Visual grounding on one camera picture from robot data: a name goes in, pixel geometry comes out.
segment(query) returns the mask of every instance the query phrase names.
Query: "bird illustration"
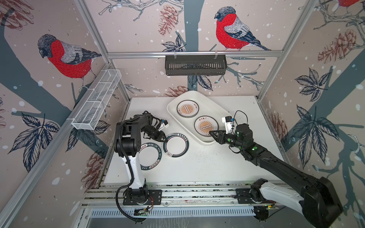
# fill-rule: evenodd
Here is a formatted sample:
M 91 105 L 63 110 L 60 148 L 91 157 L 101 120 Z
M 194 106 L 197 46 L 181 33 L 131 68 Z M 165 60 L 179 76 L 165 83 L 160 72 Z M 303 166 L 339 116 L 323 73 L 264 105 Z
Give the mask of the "bird illustration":
M 57 40 L 56 37 L 46 34 L 38 40 L 38 49 L 42 58 L 48 57 L 49 61 L 66 77 L 82 78 L 82 86 L 78 89 L 87 88 L 84 86 L 84 76 L 92 70 L 93 61 L 100 57 L 94 51 L 88 51 L 79 45 L 69 45 Z
M 266 51 L 270 50 L 261 45 L 261 42 L 252 35 L 250 28 L 243 24 L 233 7 L 226 6 L 218 10 L 214 19 L 217 19 L 217 39 L 227 50 L 238 49 L 247 46 L 257 46 Z
M 327 3 L 331 2 L 331 1 L 334 1 L 334 0 L 328 0 L 328 1 L 325 1 L 325 2 L 323 2 L 323 3 L 322 3 L 322 5 L 325 5 L 325 4 L 327 4 Z M 347 11 L 347 13 L 346 13 L 346 14 L 349 14 L 350 12 L 348 11 L 348 7 L 349 7 L 349 6 L 351 6 L 351 5 L 353 5 L 353 4 L 355 4 L 356 2 L 358 2 L 358 1 L 360 1 L 360 0 L 335 0 L 335 1 L 337 1 L 337 2 L 338 2 L 338 5 L 337 5 L 337 8 L 333 10 L 333 11 L 334 11 L 334 12 L 333 12 L 333 14 L 336 12 L 336 10 L 337 10 L 340 6 L 342 6 L 342 7 L 346 7 L 346 11 Z

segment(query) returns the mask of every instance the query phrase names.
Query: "ceramic plate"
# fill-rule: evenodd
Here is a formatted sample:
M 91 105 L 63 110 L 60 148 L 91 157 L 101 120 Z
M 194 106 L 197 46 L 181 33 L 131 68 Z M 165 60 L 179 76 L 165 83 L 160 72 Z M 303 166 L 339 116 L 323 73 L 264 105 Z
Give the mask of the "ceramic plate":
M 180 116 L 190 118 L 198 114 L 199 105 L 195 101 L 185 100 L 177 105 L 176 110 Z
M 196 132 L 205 137 L 210 137 L 209 131 L 219 129 L 217 121 L 210 116 L 201 116 L 196 119 L 194 127 Z

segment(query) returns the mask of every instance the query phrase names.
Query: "white plate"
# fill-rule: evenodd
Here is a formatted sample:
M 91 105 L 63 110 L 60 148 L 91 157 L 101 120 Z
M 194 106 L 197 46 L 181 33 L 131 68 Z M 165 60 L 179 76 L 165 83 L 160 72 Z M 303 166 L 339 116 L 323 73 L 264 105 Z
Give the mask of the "white plate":
M 185 100 L 177 105 L 176 110 L 180 116 L 191 118 L 198 114 L 199 105 L 195 101 Z
M 215 143 L 212 137 L 206 137 L 199 134 L 194 127 L 196 118 L 184 118 L 177 113 L 177 105 L 185 100 L 192 100 L 199 104 L 198 116 L 210 116 L 218 122 L 219 129 L 225 129 L 222 123 L 222 117 L 231 116 L 229 112 L 224 110 L 214 101 L 210 100 L 198 91 L 188 91 L 177 98 L 173 99 L 167 105 L 167 112 L 191 135 L 198 143 L 204 146 L 210 146 Z
M 211 137 L 209 131 L 219 130 L 218 123 L 210 116 L 201 116 L 195 120 L 195 130 L 205 137 Z

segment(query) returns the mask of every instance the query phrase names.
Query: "plate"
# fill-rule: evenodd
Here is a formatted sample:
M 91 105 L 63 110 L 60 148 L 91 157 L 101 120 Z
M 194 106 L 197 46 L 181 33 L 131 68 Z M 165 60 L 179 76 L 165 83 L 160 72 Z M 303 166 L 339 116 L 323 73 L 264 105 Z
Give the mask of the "plate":
M 218 122 L 210 116 L 201 116 L 195 120 L 194 127 L 196 132 L 205 137 L 210 137 L 209 131 L 219 129 Z
M 150 170 L 155 167 L 162 158 L 161 148 L 155 143 L 145 143 L 139 151 L 139 163 L 142 170 Z
M 198 114 L 199 105 L 195 101 L 184 100 L 177 105 L 176 110 L 180 116 L 191 118 Z
M 183 156 L 189 149 L 188 138 L 180 133 L 172 133 L 167 137 L 167 143 L 163 143 L 162 147 L 167 156 L 178 158 Z

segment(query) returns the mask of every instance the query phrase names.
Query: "wallpaper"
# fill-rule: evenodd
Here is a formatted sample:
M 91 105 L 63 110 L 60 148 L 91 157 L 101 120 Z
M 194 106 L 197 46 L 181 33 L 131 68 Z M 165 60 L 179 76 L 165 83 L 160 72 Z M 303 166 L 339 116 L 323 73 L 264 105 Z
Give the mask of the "wallpaper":
M 281 50 L 306 1 L 86 2 L 108 51 L 123 52 Z
M 363 7 L 320 0 L 263 100 L 291 164 L 334 184 L 337 228 L 365 227 Z
M 125 105 L 116 89 L 94 131 L 71 130 L 14 218 L 12 228 L 73 225 L 86 191 L 101 181 L 104 159 Z
M 227 58 L 220 76 L 167 76 L 165 59 L 114 59 L 130 97 L 177 97 L 197 90 L 206 96 L 258 95 L 277 58 Z
M 104 66 L 73 1 L 0 0 L 2 209 Z

